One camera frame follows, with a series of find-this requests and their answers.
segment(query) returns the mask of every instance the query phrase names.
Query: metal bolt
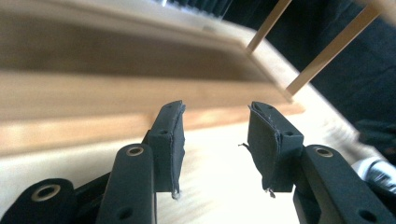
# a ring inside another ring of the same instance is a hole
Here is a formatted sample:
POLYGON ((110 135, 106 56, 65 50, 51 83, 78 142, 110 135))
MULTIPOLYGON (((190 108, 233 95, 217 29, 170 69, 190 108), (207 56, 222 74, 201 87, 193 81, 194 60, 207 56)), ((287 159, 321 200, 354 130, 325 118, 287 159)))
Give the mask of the metal bolt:
POLYGON ((131 147, 126 151, 127 156, 138 156, 143 153, 145 149, 142 147, 131 147))
POLYGON ((35 190, 32 194, 33 202, 44 202, 55 195, 57 195, 61 191, 61 186, 59 185, 44 185, 35 190))
POLYGON ((315 148, 315 151, 319 154, 321 157, 327 157, 330 158, 332 157, 332 152, 330 150, 323 148, 323 147, 317 147, 315 148))

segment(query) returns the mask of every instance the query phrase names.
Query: wooden dowel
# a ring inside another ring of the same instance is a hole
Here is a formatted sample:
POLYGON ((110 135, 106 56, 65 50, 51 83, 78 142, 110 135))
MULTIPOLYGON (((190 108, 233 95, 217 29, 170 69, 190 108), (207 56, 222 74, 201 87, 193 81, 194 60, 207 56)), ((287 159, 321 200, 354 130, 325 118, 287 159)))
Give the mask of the wooden dowel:
POLYGON ((390 25, 396 26, 396 1, 394 0, 355 0, 356 3, 367 5, 372 3, 380 11, 381 17, 390 25))
POLYGON ((367 5, 363 11, 312 61, 286 90, 294 95, 303 85, 314 78, 332 59, 337 56, 358 34, 360 34, 375 18, 381 14, 373 4, 367 5))
POLYGON ((262 40, 268 35, 270 30, 273 28, 277 20, 286 10, 290 2, 291 0, 279 0, 279 2, 277 2, 274 9, 268 15, 267 19, 265 19, 265 21, 262 23, 262 26, 260 27, 259 31, 254 35, 253 39, 247 45, 247 52, 251 53, 254 51, 254 49, 257 48, 257 46, 259 46, 262 40))

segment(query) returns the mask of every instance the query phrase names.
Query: black plastic part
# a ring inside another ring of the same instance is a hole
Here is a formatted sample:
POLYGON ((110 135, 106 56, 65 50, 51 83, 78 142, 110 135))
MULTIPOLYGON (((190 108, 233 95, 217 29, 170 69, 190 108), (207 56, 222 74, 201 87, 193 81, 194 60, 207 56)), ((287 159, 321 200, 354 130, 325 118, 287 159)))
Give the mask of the black plastic part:
POLYGON ((309 146, 301 157, 315 194, 319 223, 396 223, 396 219, 334 149, 309 146))
POLYGON ((304 136, 274 107, 253 102, 248 126, 248 150, 262 174, 262 187, 291 192, 293 163, 300 157, 304 136))
POLYGON ((102 175, 75 190, 78 200, 75 224, 95 222, 109 177, 110 173, 102 175))
POLYGON ((149 146, 132 144, 119 150, 96 223, 156 223, 153 158, 149 146))
POLYGON ((307 198, 298 190, 295 190, 293 202, 300 223, 317 224, 319 222, 321 212, 315 198, 307 198))
POLYGON ((388 208, 388 210, 396 217, 396 200, 394 197, 389 197, 384 194, 375 192, 379 200, 388 208))
POLYGON ((73 184, 66 179, 46 179, 26 189, 7 210, 0 223, 66 224, 73 221, 76 211, 77 200, 73 184), (38 196, 36 201, 32 198, 35 192, 38 196))
POLYGON ((309 199, 311 201, 315 201, 315 195, 314 192, 311 189, 311 186, 309 185, 308 179, 305 176, 305 173, 303 171, 303 168, 299 162, 295 162, 293 166, 293 173, 294 173, 294 185, 296 187, 296 190, 299 191, 299 195, 303 195, 306 199, 309 199))
POLYGON ((148 132, 148 145, 154 155, 156 192, 179 193, 181 164, 184 158, 183 112, 181 101, 164 105, 148 132))

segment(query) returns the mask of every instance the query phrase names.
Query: light wood surface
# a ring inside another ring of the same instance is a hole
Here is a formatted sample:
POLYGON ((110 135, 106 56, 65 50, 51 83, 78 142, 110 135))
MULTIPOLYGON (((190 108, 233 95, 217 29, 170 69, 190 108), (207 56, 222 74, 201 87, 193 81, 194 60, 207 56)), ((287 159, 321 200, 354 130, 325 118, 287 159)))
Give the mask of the light wood surface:
POLYGON ((141 136, 175 100, 187 130, 246 121, 251 101, 303 111, 237 39, 56 2, 44 15, 14 7, 0 14, 0 155, 141 136))
POLYGON ((358 36, 381 11, 373 5, 367 5, 363 11, 310 63, 286 90, 294 95, 306 83, 314 78, 332 59, 334 59, 356 36, 358 36))
POLYGON ((277 20, 282 16, 283 12, 286 10, 291 0, 279 0, 274 9, 262 23, 262 26, 257 31, 257 34, 254 35, 253 39, 247 45, 247 52, 252 52, 257 46, 260 45, 262 40, 268 35, 271 31, 277 20))

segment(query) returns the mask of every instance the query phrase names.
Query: wooden board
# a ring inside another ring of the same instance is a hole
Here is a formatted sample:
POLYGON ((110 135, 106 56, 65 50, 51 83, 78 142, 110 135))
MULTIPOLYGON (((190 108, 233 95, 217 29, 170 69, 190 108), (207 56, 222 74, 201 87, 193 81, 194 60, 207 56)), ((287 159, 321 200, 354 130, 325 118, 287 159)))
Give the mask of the wooden board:
POLYGON ((108 27, 0 13, 0 155, 142 136, 175 100, 187 129, 302 111, 236 40, 72 11, 108 27))

